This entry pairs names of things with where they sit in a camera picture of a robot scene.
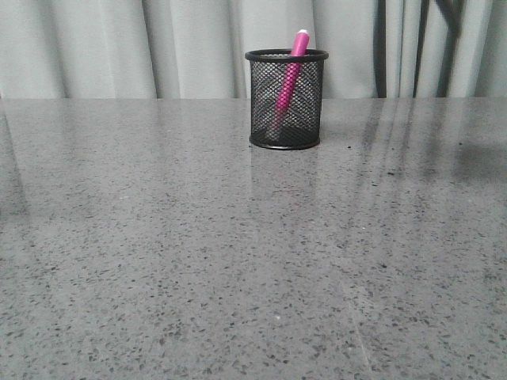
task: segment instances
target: gray curtain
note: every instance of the gray curtain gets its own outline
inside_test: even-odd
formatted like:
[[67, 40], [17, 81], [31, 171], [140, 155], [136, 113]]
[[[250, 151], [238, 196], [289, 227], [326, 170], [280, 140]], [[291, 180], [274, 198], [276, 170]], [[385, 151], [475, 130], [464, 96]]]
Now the gray curtain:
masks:
[[299, 29], [325, 97], [507, 94], [501, 0], [0, 0], [0, 94], [247, 97], [244, 52]]

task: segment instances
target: pen holder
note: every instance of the pen holder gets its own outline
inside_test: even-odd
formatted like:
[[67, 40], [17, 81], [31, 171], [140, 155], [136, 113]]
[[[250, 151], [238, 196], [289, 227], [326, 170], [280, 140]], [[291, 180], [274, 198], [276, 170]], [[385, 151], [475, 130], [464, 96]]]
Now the pen holder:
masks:
[[250, 142], [269, 149], [306, 149], [319, 143], [322, 74], [329, 53], [307, 49], [249, 51]]

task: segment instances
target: pen holder rim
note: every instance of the pen holder rim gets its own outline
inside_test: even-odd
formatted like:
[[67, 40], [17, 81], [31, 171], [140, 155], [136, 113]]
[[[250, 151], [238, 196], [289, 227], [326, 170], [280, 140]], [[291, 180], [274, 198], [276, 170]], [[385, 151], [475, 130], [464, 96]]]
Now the pen holder rim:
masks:
[[307, 49], [305, 55], [291, 55], [291, 49], [262, 49], [245, 53], [245, 58], [249, 61], [275, 63], [318, 62], [327, 59], [329, 56], [330, 53], [327, 51], [318, 49]]

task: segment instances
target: pink pen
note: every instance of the pink pen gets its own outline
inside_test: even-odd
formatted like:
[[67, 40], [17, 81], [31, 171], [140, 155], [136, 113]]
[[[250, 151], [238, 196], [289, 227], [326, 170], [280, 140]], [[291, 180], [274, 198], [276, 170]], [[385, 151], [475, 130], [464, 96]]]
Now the pink pen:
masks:
[[[301, 29], [295, 35], [291, 55], [305, 55], [305, 53], [307, 52], [309, 40], [310, 36], [308, 35], [308, 31], [305, 29]], [[278, 139], [280, 137], [281, 124], [283, 122], [285, 113], [288, 110], [288, 106], [291, 103], [292, 93], [294, 92], [300, 68], [301, 68], [300, 63], [289, 63], [287, 65], [287, 69], [285, 69], [282, 90], [278, 94], [278, 98], [276, 99], [275, 103], [276, 115], [273, 120], [273, 128], [272, 128], [274, 136], [273, 134], [271, 134], [274, 139]]]

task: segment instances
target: granite surface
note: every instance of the granite surface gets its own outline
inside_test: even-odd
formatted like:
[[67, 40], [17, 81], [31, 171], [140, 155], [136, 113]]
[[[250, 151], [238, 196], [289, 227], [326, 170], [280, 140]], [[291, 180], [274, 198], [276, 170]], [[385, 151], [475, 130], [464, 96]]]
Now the granite surface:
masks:
[[0, 102], [0, 378], [507, 378], [507, 99]]

